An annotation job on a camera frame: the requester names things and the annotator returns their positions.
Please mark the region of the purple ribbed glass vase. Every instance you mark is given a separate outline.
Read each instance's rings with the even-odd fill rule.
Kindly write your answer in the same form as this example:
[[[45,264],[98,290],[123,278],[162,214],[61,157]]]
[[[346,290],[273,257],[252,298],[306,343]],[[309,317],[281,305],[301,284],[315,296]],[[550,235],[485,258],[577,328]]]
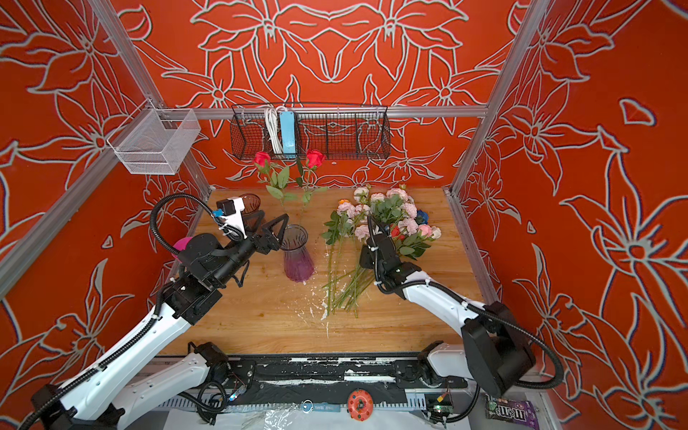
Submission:
[[[315,272],[315,265],[306,245],[308,233],[300,225],[290,224],[285,229],[281,251],[284,273],[294,282],[308,281]]]

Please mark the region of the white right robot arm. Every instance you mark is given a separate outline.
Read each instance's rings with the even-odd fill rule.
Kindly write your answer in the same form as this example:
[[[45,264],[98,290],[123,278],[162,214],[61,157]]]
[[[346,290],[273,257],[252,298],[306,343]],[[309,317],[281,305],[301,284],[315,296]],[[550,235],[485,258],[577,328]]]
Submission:
[[[462,346],[441,342],[426,353],[437,376],[471,379],[485,393],[501,397],[512,387],[551,390],[564,381],[564,365],[544,340],[522,328],[501,302],[489,305],[462,297],[397,255],[392,237],[375,232],[361,251],[360,263],[374,274],[385,295],[396,295],[439,318],[462,337]],[[524,376],[536,364],[532,347],[545,352],[554,374],[542,381]]]

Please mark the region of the red rose stem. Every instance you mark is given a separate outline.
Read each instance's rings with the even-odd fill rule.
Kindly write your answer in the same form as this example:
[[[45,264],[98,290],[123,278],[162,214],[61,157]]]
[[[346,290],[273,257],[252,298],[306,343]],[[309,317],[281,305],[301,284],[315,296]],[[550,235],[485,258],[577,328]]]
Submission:
[[[328,186],[319,186],[317,184],[317,170],[324,164],[325,159],[326,157],[322,152],[318,150],[307,150],[304,160],[297,160],[299,176],[297,177],[296,181],[297,185],[302,190],[302,209],[299,215],[297,215],[297,224],[300,224],[303,221],[306,208],[312,201],[314,195],[329,190]]]
[[[274,163],[268,152],[257,152],[254,166],[259,174],[259,182],[264,184],[270,196],[280,202],[282,208],[285,208],[286,202],[297,199],[297,195],[288,189],[291,181],[289,166]]]

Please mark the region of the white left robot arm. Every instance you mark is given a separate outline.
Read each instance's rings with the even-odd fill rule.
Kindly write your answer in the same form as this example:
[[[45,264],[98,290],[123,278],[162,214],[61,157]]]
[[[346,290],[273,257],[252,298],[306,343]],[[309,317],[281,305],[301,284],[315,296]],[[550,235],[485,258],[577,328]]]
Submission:
[[[255,254],[281,249],[288,214],[267,221],[263,211],[245,215],[242,202],[228,211],[202,206],[229,238],[191,238],[182,250],[159,232],[157,213],[150,231],[180,261],[182,272],[158,292],[154,308],[115,346],[77,376],[48,384],[32,396],[34,411],[21,423],[30,429],[125,429],[172,397],[191,401],[204,417],[219,415],[229,403],[226,383],[234,376],[228,356],[211,342],[194,347],[179,362],[139,383],[132,379],[173,340],[200,322],[219,302],[229,281],[245,282]]]

